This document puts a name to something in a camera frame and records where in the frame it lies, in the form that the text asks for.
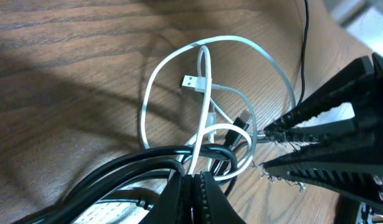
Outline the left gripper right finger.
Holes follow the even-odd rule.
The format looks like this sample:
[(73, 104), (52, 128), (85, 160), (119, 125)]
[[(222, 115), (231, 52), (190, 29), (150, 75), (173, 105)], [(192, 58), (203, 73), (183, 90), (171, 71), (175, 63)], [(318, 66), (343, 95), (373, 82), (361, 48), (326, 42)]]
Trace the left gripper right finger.
[(245, 224), (210, 172), (193, 178), (192, 212), (195, 224)]

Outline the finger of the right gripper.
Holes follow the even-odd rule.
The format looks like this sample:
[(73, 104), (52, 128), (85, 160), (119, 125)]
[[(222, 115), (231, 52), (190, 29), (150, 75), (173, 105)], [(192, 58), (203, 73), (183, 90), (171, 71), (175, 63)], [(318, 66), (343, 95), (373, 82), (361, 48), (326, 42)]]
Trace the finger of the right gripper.
[(266, 161), (262, 166), (270, 176), (332, 190), (364, 202), (383, 215), (383, 186), (374, 181), (375, 175), (383, 177), (383, 156), (364, 149), (322, 155), (304, 149)]
[[(343, 103), (352, 104), (354, 117), (298, 128), (297, 125)], [(264, 128), (269, 141), (323, 142), (383, 125), (383, 57), (359, 57), (304, 102)]]

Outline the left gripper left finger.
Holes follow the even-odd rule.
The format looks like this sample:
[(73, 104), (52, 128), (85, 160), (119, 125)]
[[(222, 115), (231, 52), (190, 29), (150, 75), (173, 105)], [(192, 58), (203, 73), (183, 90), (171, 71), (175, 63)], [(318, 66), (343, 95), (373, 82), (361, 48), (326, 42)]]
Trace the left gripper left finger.
[(146, 223), (192, 223), (192, 176), (175, 172), (158, 201), (146, 215)]

